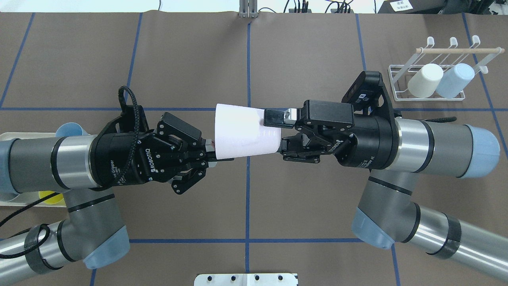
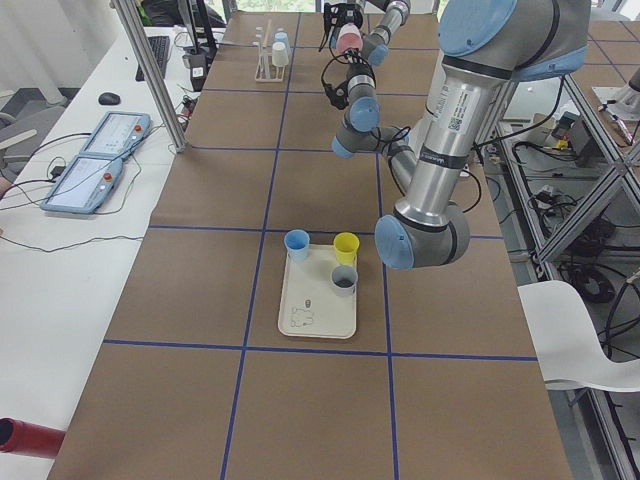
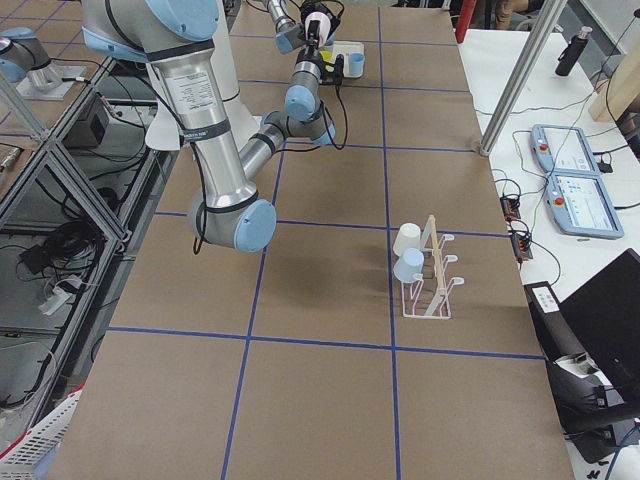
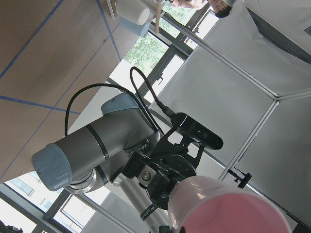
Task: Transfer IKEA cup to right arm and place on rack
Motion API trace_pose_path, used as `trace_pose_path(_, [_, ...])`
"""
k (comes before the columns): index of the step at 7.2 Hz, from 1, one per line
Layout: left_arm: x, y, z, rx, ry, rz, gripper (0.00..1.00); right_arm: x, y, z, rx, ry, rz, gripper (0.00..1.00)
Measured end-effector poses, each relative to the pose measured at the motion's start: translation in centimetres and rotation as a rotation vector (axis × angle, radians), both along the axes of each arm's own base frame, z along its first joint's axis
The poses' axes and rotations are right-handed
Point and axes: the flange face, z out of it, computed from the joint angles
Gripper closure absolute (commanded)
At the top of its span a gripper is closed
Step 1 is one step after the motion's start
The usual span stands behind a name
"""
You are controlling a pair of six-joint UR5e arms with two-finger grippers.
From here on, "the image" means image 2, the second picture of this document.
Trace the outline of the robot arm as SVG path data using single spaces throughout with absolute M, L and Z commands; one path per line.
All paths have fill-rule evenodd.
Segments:
M 429 124 L 418 151 L 399 129 L 380 126 L 370 69 L 406 23 L 410 4 L 377 6 L 385 15 L 349 67 L 349 104 L 332 149 L 343 158 L 358 151 L 380 153 L 402 176 L 403 197 L 375 227 L 382 262 L 402 270 L 446 265 L 469 245 L 467 220 L 451 196 L 496 89 L 509 81 L 578 70 L 586 57 L 591 6 L 587 1 L 449 2 L 438 29 L 443 82 L 430 89 Z
M 379 66 L 388 55 L 396 31 L 406 23 L 411 2 L 404 0 L 371 1 L 384 12 L 382 20 L 368 34 L 361 32 L 367 1 L 346 1 L 332 6 L 335 13 L 334 37 L 337 52 L 355 52 L 372 66 Z

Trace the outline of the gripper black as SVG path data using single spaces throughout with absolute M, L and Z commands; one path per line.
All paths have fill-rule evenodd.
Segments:
M 337 4 L 337 25 L 363 24 L 363 6 L 360 1 L 344 1 Z
M 346 78 L 351 80 L 356 76 L 367 76 L 373 78 L 373 70 L 369 62 L 357 49 L 347 49 L 344 52 L 344 59 L 347 61 L 348 70 Z

